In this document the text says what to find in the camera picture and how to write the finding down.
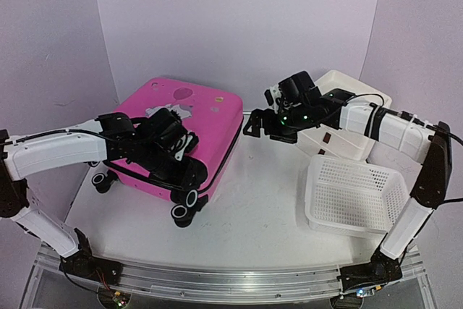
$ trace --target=gray wall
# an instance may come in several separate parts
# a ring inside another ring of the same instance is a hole
[[[307,69],[359,78],[377,0],[98,0],[120,100],[173,75],[238,93]]]
[[[116,91],[96,0],[0,0],[0,128],[25,134],[110,111]],[[37,196],[64,217],[84,164],[30,177]],[[0,221],[0,308],[16,308],[38,241]]]
[[[378,0],[360,78],[393,98],[395,109],[445,121],[463,136],[462,0]],[[408,176],[416,166],[379,148],[375,160]],[[463,196],[463,148],[454,143],[448,196]],[[440,207],[418,238],[440,308],[461,308],[463,203]]]

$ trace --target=pink suitcase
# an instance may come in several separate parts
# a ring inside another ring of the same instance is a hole
[[[192,174],[191,170],[185,173],[188,177],[200,177],[200,186],[193,185],[186,191],[184,187],[179,189],[165,185],[158,177],[153,179],[148,170],[138,164],[127,163],[126,159],[104,162],[110,168],[104,184],[109,184],[109,188],[111,182],[118,178],[125,185],[173,201],[176,205],[171,216],[177,226],[186,227],[195,213],[211,199],[224,173],[242,126],[242,100],[222,90],[157,77],[131,95],[115,112],[124,113],[130,119],[153,119],[167,113],[166,109],[174,111],[182,119],[184,128],[194,132],[199,140],[191,152],[185,151],[184,157],[189,157],[185,160],[194,164],[191,167],[196,174]],[[182,175],[187,176],[182,173],[178,180],[171,182],[173,185],[180,185]]]

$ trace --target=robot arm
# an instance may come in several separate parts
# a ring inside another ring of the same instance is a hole
[[[100,269],[106,281],[115,284],[121,264],[93,257],[86,236],[46,213],[25,178],[74,163],[126,158],[148,170],[154,185],[187,190],[201,183],[195,176],[195,160],[183,156],[197,143],[195,134],[167,109],[139,119],[107,114],[66,129],[25,137],[10,137],[2,130],[0,218],[17,222],[49,244],[62,257],[61,267],[67,273],[99,281],[95,270]]]
[[[322,96],[306,72],[273,86],[265,96],[271,109],[251,113],[246,135],[260,137],[262,127],[271,139],[295,143],[300,130],[324,124],[384,143],[422,164],[409,200],[370,262],[343,267],[340,276],[345,293],[400,279],[399,258],[445,200],[451,174],[449,126],[443,122],[430,125],[415,115],[389,110],[366,101],[365,95],[345,90]]]

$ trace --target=scuff mark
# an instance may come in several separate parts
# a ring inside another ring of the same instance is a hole
[[[55,105],[55,106],[68,106],[68,105],[70,105],[70,104],[72,104],[72,103],[74,103],[74,102],[75,102],[75,99],[72,99],[71,101],[68,101],[67,103],[57,103],[57,102],[54,102],[53,105]]]

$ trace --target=white basket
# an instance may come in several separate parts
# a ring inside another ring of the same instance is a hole
[[[384,98],[384,106],[386,108],[392,102],[391,97],[386,94],[336,70],[331,70],[324,74],[324,76],[315,81],[315,84],[320,88],[322,94],[334,88],[342,88],[355,94],[381,94]],[[364,98],[374,103],[381,102],[375,96],[366,96]],[[311,128],[299,132],[296,146],[309,156],[321,153],[333,157],[364,161],[370,155],[374,143],[374,140],[368,139],[361,134],[355,134],[346,130],[334,130],[322,125],[319,128]]]
[[[317,155],[307,172],[305,215],[317,231],[373,237],[389,231],[408,195],[393,169]]]

